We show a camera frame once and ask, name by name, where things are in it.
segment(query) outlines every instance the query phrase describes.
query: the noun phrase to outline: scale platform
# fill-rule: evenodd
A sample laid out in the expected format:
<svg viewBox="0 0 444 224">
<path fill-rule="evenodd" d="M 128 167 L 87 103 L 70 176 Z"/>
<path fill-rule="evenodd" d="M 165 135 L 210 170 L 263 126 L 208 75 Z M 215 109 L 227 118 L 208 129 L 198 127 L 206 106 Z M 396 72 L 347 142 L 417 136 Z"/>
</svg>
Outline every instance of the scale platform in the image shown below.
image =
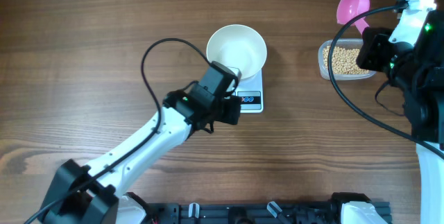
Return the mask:
<svg viewBox="0 0 444 224">
<path fill-rule="evenodd" d="M 252 78 L 241 81 L 233 94 L 242 98 L 241 113 L 262 112 L 264 110 L 262 70 Z"/>
</svg>

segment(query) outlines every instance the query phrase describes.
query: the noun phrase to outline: wood grain surface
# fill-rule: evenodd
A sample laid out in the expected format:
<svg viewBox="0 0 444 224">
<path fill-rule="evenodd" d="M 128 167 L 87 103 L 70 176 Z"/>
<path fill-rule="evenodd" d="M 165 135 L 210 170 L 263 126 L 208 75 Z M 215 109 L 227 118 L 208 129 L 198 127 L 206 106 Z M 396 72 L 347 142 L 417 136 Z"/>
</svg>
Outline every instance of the wood grain surface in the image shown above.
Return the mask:
<svg viewBox="0 0 444 224">
<path fill-rule="evenodd" d="M 56 169 L 115 147 L 155 112 L 139 73 L 145 49 L 180 37 L 205 51 L 212 33 L 245 24 L 265 39 L 264 112 L 216 124 L 174 148 L 134 184 L 150 203 L 327 200 L 335 191 L 391 202 L 395 223 L 419 223 L 415 146 L 360 118 L 319 74 L 319 46 L 334 37 L 339 0 L 0 0 L 0 223 L 38 210 Z M 371 0 L 372 8 L 394 0 Z M 394 27 L 395 15 L 369 17 Z M 346 37 L 359 37 L 351 29 Z M 200 79 L 189 47 L 149 55 L 158 97 Z M 409 123 L 374 100 L 384 81 L 340 82 L 369 114 Z M 381 101 L 401 110 L 396 89 Z"/>
</svg>

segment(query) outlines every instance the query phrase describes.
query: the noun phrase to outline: black cable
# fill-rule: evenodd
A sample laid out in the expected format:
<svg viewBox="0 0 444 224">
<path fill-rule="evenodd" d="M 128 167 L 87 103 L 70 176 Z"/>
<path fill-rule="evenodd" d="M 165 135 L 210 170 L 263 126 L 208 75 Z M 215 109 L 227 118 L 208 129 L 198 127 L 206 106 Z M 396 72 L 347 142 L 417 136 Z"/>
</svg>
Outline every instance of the black cable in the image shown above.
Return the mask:
<svg viewBox="0 0 444 224">
<path fill-rule="evenodd" d="M 50 210 L 50 208 L 54 207 L 58 203 L 62 202 L 64 199 L 66 199 L 66 198 L 70 197 L 71 195 L 75 194 L 77 191 L 79 191 L 79 190 L 80 191 L 86 190 L 88 188 L 88 186 L 91 185 L 91 183 L 95 182 L 97 179 L 99 179 L 102 175 L 105 175 L 107 172 L 110 172 L 115 166 L 119 165 L 126 158 L 131 156 L 134 152 L 136 152 L 139 148 L 141 148 L 144 144 L 146 144 L 146 142 L 148 142 L 149 139 L 151 137 L 153 137 L 153 135 L 159 130 L 160 122 L 162 121 L 161 108 L 160 108 L 159 101 L 157 100 L 156 96 L 154 95 L 154 92 L 151 89 L 151 86 L 149 85 L 149 83 L 148 83 L 148 81 L 147 81 L 147 79 L 145 77 L 144 65 L 145 65 L 146 56 L 151 51 L 151 49 L 153 49 L 154 46 L 157 46 L 158 44 L 161 44 L 163 42 L 168 42 L 168 41 L 177 41 L 177 42 L 182 42 L 182 43 L 187 44 L 188 46 L 190 46 L 191 48 L 196 50 L 200 54 L 200 56 L 202 56 L 202 58 L 206 61 L 207 64 L 210 64 L 210 62 L 208 62 L 208 60 L 205 57 L 205 55 L 197 47 L 195 47 L 192 43 L 190 43 L 190 42 L 188 42 L 186 40 L 182 40 L 182 39 L 178 39 L 178 38 L 166 38 L 166 39 L 159 40 L 159 41 L 155 42 L 154 44 L 152 44 L 145 51 L 144 57 L 142 58 L 142 63 L 140 65 L 140 72 L 142 73 L 142 78 L 144 79 L 145 86 L 148 89 L 148 91 L 150 92 L 151 97 L 153 97 L 155 106 L 157 108 L 157 123 L 155 124 L 155 127 L 154 127 L 153 131 L 151 131 L 151 133 L 143 141 L 141 141 L 140 144 L 138 144 L 136 147 L 134 147 L 132 150 L 128 151 L 125 155 L 120 157 L 118 160 L 113 162 L 111 165 L 107 166 L 101 172 L 99 172 L 95 176 L 91 177 L 88 181 L 78 185 L 77 187 L 73 188 L 71 191 L 67 192 L 65 195 L 63 195 L 59 199 L 54 200 L 52 203 L 49 203 L 45 207 L 41 208 L 41 210 L 39 210 L 38 212 L 33 214 L 27 221 L 25 221 L 24 224 L 31 224 L 41 214 L 46 213 L 47 211 Z"/>
<path fill-rule="evenodd" d="M 192 82 L 189 83 L 187 86 L 183 87 L 181 90 L 182 90 L 182 91 L 186 91 L 190 86 L 192 86 L 192 85 L 194 85 L 194 84 L 196 84 L 196 83 L 199 83 L 199 81 L 197 81 L 197 80 L 192 81 Z"/>
<path fill-rule="evenodd" d="M 375 93 L 375 101 L 376 101 L 377 104 L 379 104 L 381 107 L 383 107 L 386 111 L 388 111 L 388 112 L 390 112 L 390 113 L 392 113 L 392 114 L 395 114 L 395 115 L 397 115 L 398 117 L 403 117 L 404 114 L 399 114 L 399 113 L 397 113 L 397 112 L 394 112 L 394 111 L 388 109 L 384 104 L 380 103 L 380 102 L 377 100 L 377 96 L 379 95 L 379 93 L 382 92 L 382 90 L 383 90 L 385 87 L 387 87 L 387 85 L 390 85 L 390 81 L 389 81 L 389 80 L 385 81 L 385 82 L 381 85 L 381 87 L 379 87 L 379 89 L 376 91 L 376 93 Z"/>
<path fill-rule="evenodd" d="M 373 15 L 375 13 L 379 13 L 379 12 L 385 12 L 385 11 L 391 11 L 391 10 L 395 10 L 395 9 L 400 9 L 400 8 L 405 8 L 407 6 L 407 3 L 399 3 L 396 6 L 388 6 L 385 8 L 378 8 L 378 9 L 374 9 L 374 10 L 369 10 L 368 12 L 364 12 L 361 13 L 360 15 L 357 15 L 356 17 L 354 17 L 353 19 L 351 19 L 349 22 L 347 22 L 347 24 L 345 24 L 344 26 L 342 26 L 341 30 L 339 30 L 339 32 L 336 34 L 336 36 L 334 36 L 334 39 L 330 45 L 330 51 L 328 52 L 328 75 L 330 77 L 330 81 L 333 85 L 334 90 L 337 92 L 337 94 L 341 97 L 341 99 L 349 106 L 352 108 L 352 110 L 354 110 L 357 114 L 359 114 L 361 117 L 369 120 L 371 123 L 374 123 L 376 126 L 379 126 L 383 129 L 386 129 L 390 132 L 392 132 L 393 134 L 397 134 L 401 137 L 404 137 L 405 139 L 408 139 L 416 144 L 421 145 L 422 147 L 430 150 L 431 152 L 435 153 L 437 156 L 439 156 L 441 159 L 444 160 L 444 153 L 440 152 L 439 149 L 433 147 L 432 145 L 428 144 L 425 141 L 421 141 L 421 140 L 417 140 L 415 138 L 413 138 L 411 135 L 402 132 L 401 130 L 397 130 L 385 123 L 382 123 L 381 121 L 378 121 L 377 119 L 374 119 L 373 117 L 367 115 L 365 112 L 363 112 L 361 109 L 359 109 L 356 105 L 354 105 L 348 98 L 347 96 L 344 95 L 344 93 L 341 91 L 341 89 L 339 89 L 339 86 L 336 82 L 336 79 L 334 79 L 334 74 L 333 74 L 333 68 L 332 68 L 332 59 L 333 59 L 333 50 L 334 47 L 336 46 L 336 43 L 338 42 L 339 38 L 341 38 L 342 34 L 344 34 L 344 32 L 356 21 L 358 21 L 359 19 L 363 18 L 363 17 L 367 17 L 369 15 Z"/>
</svg>

